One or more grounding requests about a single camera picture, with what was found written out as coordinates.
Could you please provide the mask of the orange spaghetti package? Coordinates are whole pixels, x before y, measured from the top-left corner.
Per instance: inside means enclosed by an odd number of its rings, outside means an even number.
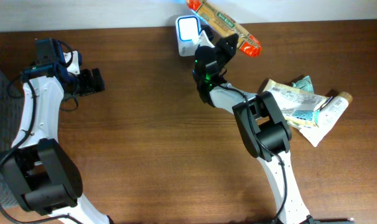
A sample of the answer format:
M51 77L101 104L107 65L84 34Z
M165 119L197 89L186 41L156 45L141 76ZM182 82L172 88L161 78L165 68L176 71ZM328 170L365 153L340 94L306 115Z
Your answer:
M221 37L238 34L236 48L250 57L257 57L262 50L260 41L227 13L207 0L186 0L186 4L204 23Z

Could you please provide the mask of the teal wipes pouch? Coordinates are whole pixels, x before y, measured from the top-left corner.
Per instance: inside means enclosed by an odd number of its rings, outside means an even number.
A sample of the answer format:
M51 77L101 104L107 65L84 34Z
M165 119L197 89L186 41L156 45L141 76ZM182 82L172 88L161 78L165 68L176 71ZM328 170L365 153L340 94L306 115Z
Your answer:
M309 92L309 93L314 93L314 87L313 87L313 84L312 84L312 80L309 76L306 76L296 82L293 82L292 83L292 86L294 88L297 88L297 89L300 89L300 90L304 90L306 92Z

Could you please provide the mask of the cream wet wipes pack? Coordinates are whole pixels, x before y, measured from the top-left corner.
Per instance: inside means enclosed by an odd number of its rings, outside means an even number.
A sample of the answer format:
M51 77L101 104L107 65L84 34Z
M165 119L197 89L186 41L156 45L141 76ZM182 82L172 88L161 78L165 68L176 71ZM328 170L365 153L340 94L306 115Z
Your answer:
M273 95L284 118L296 126L317 127L320 109L328 101L326 96L276 83L272 79L263 88L265 91Z

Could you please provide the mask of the white lotion tube gold cap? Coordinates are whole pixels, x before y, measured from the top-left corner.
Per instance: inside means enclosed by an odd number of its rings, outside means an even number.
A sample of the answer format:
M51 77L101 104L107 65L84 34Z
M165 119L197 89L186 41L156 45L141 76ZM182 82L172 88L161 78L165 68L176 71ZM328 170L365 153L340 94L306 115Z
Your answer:
M313 145L317 147L320 141L331 131L338 119L353 101L351 94L341 92L327 103L319 113L317 127L299 126L299 132Z

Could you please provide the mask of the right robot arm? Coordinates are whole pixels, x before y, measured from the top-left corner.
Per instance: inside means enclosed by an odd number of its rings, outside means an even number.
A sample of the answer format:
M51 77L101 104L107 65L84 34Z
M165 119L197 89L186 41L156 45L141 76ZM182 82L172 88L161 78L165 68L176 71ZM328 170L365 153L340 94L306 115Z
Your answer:
M204 103L233 114L243 144L264 169L271 187L276 214L271 223L315 223L294 177L289 141L292 132L273 95L247 93L228 83L224 66L236 53L238 35L216 44L205 35L195 49L193 77Z

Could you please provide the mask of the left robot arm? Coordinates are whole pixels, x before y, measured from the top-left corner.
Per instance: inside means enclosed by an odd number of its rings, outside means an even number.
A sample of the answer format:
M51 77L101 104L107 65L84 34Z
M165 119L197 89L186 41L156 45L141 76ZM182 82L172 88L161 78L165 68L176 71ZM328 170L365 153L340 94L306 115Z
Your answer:
M0 155L0 175L26 212L41 215L39 223L113 222L83 193L78 167L58 142L61 104L105 90L99 69L80 69L81 53L65 42L35 42L37 58L18 80L24 90L19 130L10 150Z

